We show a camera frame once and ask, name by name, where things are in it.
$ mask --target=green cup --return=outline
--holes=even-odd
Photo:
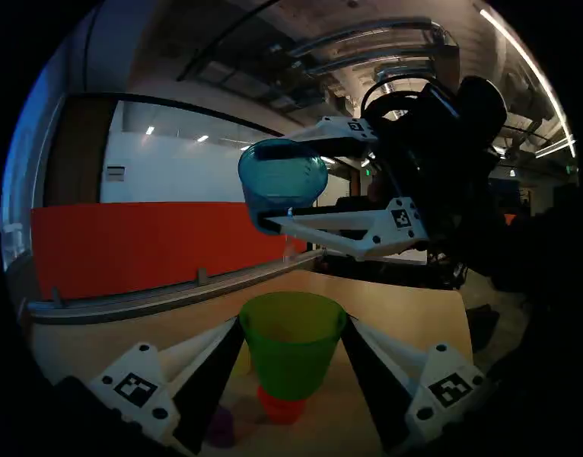
[[[273,292],[241,309],[260,383],[280,400],[304,400],[321,385],[346,323],[342,307],[305,292]]]

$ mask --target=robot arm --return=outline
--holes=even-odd
[[[324,117],[286,137],[316,155],[369,155],[389,184],[380,204],[370,209],[271,209],[259,213],[254,223],[263,231],[360,258],[452,239],[465,215],[479,209],[476,196],[487,188],[488,174],[499,159],[490,143],[505,122],[505,104],[481,78],[466,78],[458,94],[429,78],[420,93],[401,95],[378,98],[361,119]],[[384,118],[400,108],[407,113],[398,120]],[[353,232],[361,236],[349,236]]]

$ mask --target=ceiling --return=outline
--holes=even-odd
[[[502,93],[509,111],[506,125],[496,139],[508,148],[508,165],[530,165],[547,174],[565,174],[568,151],[535,159],[535,151],[562,138],[558,120],[549,101],[518,52],[479,15],[469,0],[281,0],[229,33],[206,58],[196,61],[211,41],[230,24],[242,18],[264,0],[172,0],[144,55],[175,62],[172,79],[200,80],[262,104],[303,125],[326,115],[358,115],[367,89],[378,79],[383,65],[431,66],[438,79],[448,85],[464,76],[478,75],[492,81]],[[388,18],[423,18],[444,31],[435,46],[430,30],[371,29],[357,40],[342,40],[309,53],[294,50],[307,41],[345,27]],[[427,57],[393,58],[387,48],[425,49]],[[349,56],[384,55],[376,62],[344,66],[333,71],[319,69]],[[194,59],[190,72],[183,67]],[[415,90],[424,82],[408,78],[394,82],[387,90]],[[230,113],[242,117],[239,113]]]

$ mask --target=blue cup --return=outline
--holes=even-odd
[[[239,159],[239,178],[253,224],[273,209],[305,208],[327,185],[327,168],[319,155],[302,143],[275,138],[257,142]]]

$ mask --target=black cable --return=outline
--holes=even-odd
[[[91,37],[93,36],[93,29],[95,27],[95,22],[97,22],[97,16],[99,15],[99,11],[101,7],[104,6],[105,0],[99,2],[99,5],[95,7],[95,12],[93,13],[93,17],[91,18],[91,23],[88,25],[87,29],[87,37],[84,39],[84,52],[82,56],[82,87],[85,92],[88,91],[88,83],[87,83],[87,71],[88,71],[88,49],[91,45]]]
[[[426,79],[431,84],[433,84],[438,89],[440,89],[442,92],[444,92],[445,94],[447,94],[447,95],[450,96],[450,91],[448,89],[446,89],[437,79],[435,79],[431,75],[420,74],[419,73],[419,74],[412,74],[412,75],[394,75],[394,76],[389,76],[388,78],[381,79],[379,82],[377,82],[372,87],[370,87],[368,89],[368,91],[365,93],[365,95],[363,96],[363,99],[362,99],[362,106],[361,106],[361,111],[360,111],[361,117],[363,117],[363,115],[364,115],[365,105],[368,103],[368,99],[370,98],[370,95],[372,95],[374,93],[374,91],[376,91],[376,89],[381,88],[382,86],[384,86],[385,84],[387,84],[389,82],[397,81],[398,79],[408,79],[408,78]]]
[[[529,132],[528,130],[525,130],[525,129],[518,129],[517,127],[512,127],[512,126],[503,126],[503,127],[501,127],[501,129],[510,129],[510,130],[516,130],[517,132],[528,133],[529,135],[534,135],[534,136],[536,136],[537,138],[541,138],[541,139],[544,139],[544,140],[546,140],[546,141],[547,141],[547,140],[549,140],[549,138],[546,138],[545,136],[541,136],[541,135],[539,135],[539,134],[537,134],[537,133],[532,133],[532,132]]]
[[[208,54],[213,53],[213,51],[215,50],[215,48],[217,48],[220,45],[220,43],[224,40],[224,38],[226,38],[226,36],[228,36],[229,34],[231,34],[232,32],[234,32],[241,25],[243,25],[243,23],[245,23],[248,20],[250,20],[253,16],[255,16],[258,13],[260,13],[262,10],[265,10],[269,6],[274,5],[276,2],[279,2],[279,0],[268,0],[267,2],[262,3],[257,8],[254,8],[253,10],[248,11],[241,18],[239,18],[238,20],[236,20],[235,22],[233,22],[232,24],[230,24],[228,27],[226,27],[216,38],[214,38],[211,42],[209,42],[209,44],[207,44],[207,46],[205,46],[204,48],[202,48],[202,50],[195,57],[193,57],[188,62],[188,64],[184,67],[184,69],[180,73],[180,75],[177,76],[176,81],[182,81],[182,80],[184,80],[185,77],[190,72],[190,70],[194,66],[196,66],[199,62],[201,62],[202,60],[204,60],[204,58]]]

